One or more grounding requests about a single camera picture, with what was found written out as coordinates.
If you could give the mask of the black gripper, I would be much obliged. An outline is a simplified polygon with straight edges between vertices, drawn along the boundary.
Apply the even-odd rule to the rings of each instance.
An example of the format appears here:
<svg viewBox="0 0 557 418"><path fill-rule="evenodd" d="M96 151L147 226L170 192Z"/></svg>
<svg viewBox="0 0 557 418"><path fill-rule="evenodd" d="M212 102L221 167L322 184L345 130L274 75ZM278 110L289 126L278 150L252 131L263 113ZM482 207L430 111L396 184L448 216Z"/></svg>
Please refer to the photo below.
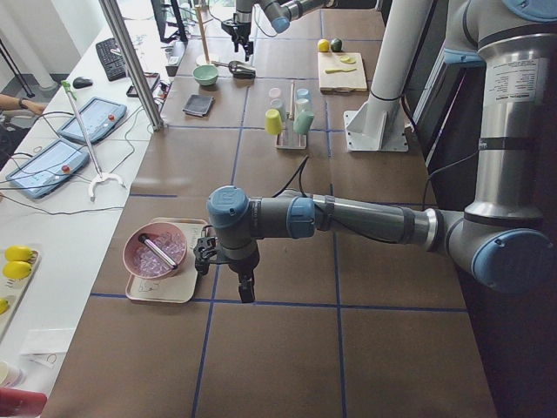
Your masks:
<svg viewBox="0 0 557 418"><path fill-rule="evenodd" d="M245 61L249 61L253 55L253 41L249 39L252 31L251 12L234 12L232 18L221 23L221 28L231 36L235 52L238 52L240 39L245 39L243 42Z"/></svg>
<svg viewBox="0 0 557 418"><path fill-rule="evenodd" d="M243 303L255 301L254 270L260 260L257 247L246 256L235 260L225 255L224 250L217 246L215 237L209 236L197 240L193 253L195 256L194 266L200 275L208 274L210 264L227 265L238 275L238 294L241 301Z"/></svg>

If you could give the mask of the person's hand at desk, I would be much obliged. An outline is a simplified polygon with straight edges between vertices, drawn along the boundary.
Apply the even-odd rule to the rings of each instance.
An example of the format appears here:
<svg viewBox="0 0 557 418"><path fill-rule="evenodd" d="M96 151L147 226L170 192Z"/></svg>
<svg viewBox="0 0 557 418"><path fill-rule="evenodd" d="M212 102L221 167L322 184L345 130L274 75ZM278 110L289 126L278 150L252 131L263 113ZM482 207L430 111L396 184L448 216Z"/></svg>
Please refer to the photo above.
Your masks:
<svg viewBox="0 0 557 418"><path fill-rule="evenodd" d="M29 111L32 111L36 115L42 115L44 113L45 108L46 108L46 106L44 104L39 104L39 103L29 101L29 100L24 100L23 104L26 106L26 108Z"/></svg>

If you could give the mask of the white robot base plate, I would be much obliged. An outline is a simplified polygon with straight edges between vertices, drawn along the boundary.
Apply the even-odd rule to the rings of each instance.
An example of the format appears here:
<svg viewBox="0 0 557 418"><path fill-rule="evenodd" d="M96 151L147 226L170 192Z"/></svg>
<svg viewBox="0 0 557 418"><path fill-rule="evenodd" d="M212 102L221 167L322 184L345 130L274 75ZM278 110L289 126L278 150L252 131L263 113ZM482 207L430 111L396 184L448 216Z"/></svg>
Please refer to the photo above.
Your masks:
<svg viewBox="0 0 557 418"><path fill-rule="evenodd" d="M408 151L400 101L433 5L433 0L392 2L368 99L358 110L344 112L350 152Z"/></svg>

